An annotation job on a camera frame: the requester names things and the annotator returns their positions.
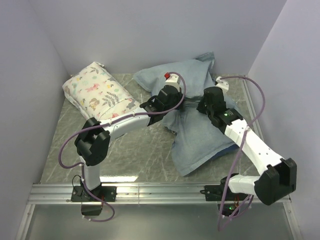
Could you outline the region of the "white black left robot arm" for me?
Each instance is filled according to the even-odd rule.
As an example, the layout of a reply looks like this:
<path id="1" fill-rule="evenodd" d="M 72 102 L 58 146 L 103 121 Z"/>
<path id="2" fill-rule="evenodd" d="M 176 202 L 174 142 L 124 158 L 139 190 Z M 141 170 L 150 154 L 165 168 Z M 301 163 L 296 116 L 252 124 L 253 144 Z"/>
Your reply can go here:
<path id="1" fill-rule="evenodd" d="M 142 103 L 133 111 L 99 122 L 87 120 L 89 131 L 80 133 L 74 144 L 83 165 L 82 184 L 86 185 L 83 195 L 89 201 L 96 201 L 101 195 L 100 163 L 107 157 L 109 144 L 133 130 L 159 122 L 175 110 L 184 100 L 186 92 L 172 85 L 165 85 L 157 95 Z"/>

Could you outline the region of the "blue fish print pillowcase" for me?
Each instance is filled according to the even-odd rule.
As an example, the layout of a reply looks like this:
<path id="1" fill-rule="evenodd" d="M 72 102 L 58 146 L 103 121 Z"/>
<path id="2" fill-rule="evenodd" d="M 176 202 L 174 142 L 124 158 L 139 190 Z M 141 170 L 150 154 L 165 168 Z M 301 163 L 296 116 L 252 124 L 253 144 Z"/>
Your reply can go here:
<path id="1" fill-rule="evenodd" d="M 133 79 L 152 96 L 164 87 L 165 73 L 177 72 L 185 81 L 186 96 L 180 109 L 167 113 L 162 119 L 162 125 L 175 132 L 171 156 L 181 176 L 238 148 L 212 125 L 207 115 L 197 110 L 204 89 L 215 85 L 210 75 L 214 62 L 214 53 L 207 52 L 195 59 L 142 69 L 133 75 Z"/>

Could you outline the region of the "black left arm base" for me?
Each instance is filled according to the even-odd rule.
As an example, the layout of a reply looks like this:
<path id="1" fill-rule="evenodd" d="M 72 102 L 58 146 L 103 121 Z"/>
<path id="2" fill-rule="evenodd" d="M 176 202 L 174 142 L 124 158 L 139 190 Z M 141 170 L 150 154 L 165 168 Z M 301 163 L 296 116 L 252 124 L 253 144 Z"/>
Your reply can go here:
<path id="1" fill-rule="evenodd" d="M 91 193 L 107 203 L 115 202 L 117 187 L 101 185 L 91 190 Z M 81 214 L 86 217 L 99 216 L 103 210 L 103 203 L 92 197 L 82 185 L 73 187 L 70 201 L 72 203 L 81 203 Z"/>

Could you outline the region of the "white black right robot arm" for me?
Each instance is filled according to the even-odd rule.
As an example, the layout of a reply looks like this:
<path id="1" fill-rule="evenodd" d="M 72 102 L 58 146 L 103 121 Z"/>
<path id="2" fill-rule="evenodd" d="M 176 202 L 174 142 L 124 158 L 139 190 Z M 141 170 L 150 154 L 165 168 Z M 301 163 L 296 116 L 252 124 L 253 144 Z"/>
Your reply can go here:
<path id="1" fill-rule="evenodd" d="M 237 110 L 228 108 L 221 88 L 206 88 L 197 110 L 207 115 L 211 124 L 239 147 L 259 173 L 258 176 L 231 173 L 221 179 L 220 189 L 214 194 L 219 201 L 253 195 L 269 206 L 296 190 L 296 162 L 273 151 Z"/>

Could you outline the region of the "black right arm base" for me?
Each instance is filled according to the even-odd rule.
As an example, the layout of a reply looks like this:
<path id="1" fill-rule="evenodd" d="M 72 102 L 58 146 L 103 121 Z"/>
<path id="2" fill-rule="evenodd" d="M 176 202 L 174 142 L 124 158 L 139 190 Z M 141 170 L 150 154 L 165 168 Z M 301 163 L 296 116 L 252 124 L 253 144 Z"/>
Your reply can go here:
<path id="1" fill-rule="evenodd" d="M 205 195 L 206 202 L 221 202 L 223 196 L 224 185 L 205 185 L 204 189 L 200 190 L 200 193 Z M 239 206 L 240 201 L 246 199 L 248 195 L 244 193 L 232 193 L 227 190 L 224 206 L 222 208 L 222 215 L 229 217 L 234 210 Z"/>

